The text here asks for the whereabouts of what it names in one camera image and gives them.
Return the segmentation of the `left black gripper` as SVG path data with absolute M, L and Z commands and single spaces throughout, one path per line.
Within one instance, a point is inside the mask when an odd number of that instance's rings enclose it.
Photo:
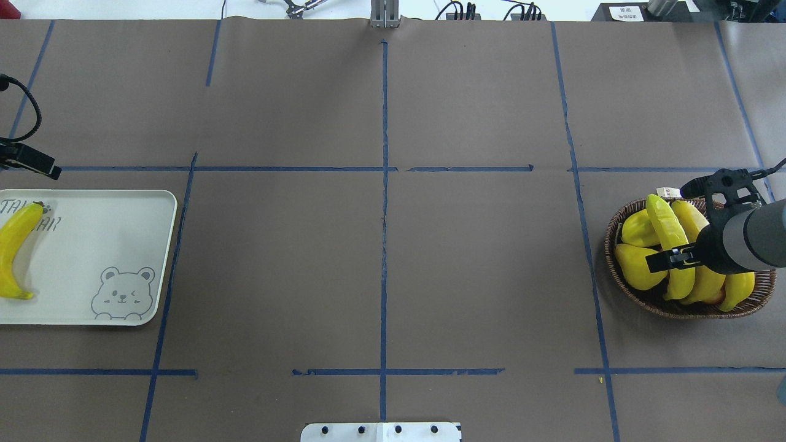
M 61 176 L 53 157 L 21 142 L 1 142 L 1 168 L 25 169 L 53 180 Z

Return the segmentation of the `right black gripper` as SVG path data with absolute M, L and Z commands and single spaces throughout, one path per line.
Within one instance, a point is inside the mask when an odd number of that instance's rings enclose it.
M 718 274 L 729 274 L 729 265 L 725 262 L 728 254 L 722 247 L 717 230 L 707 225 L 695 241 L 677 246 L 676 255 L 647 255 L 645 258 L 650 273 L 660 273 L 669 269 L 688 269 L 705 266 Z

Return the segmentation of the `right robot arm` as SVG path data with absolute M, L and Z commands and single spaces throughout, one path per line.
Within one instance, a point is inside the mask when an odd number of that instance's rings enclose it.
M 711 212 L 710 224 L 696 241 L 649 255 L 648 270 L 657 273 L 705 266 L 730 275 L 784 268 L 784 204 L 778 200 L 738 213 L 731 209 Z

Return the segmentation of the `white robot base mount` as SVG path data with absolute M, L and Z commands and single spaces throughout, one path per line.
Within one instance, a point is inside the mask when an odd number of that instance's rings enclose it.
M 454 422 L 342 422 L 312 423 L 300 441 L 462 441 Z

